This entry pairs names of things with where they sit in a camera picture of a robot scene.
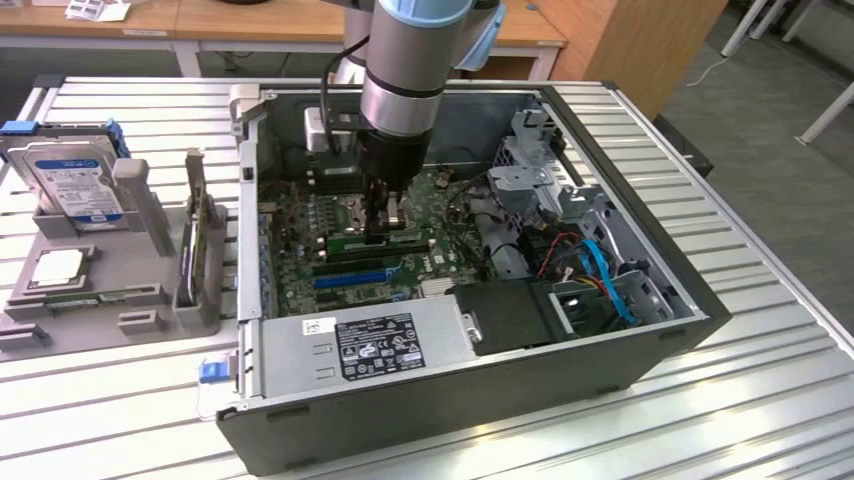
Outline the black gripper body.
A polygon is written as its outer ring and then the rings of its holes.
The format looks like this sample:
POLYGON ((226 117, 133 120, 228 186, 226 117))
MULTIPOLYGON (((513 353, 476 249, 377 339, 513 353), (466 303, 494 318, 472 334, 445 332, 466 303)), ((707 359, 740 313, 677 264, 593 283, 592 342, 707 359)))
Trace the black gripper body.
POLYGON ((428 150, 428 132, 397 136, 378 130, 361 132, 362 193, 402 191, 418 174, 428 150))

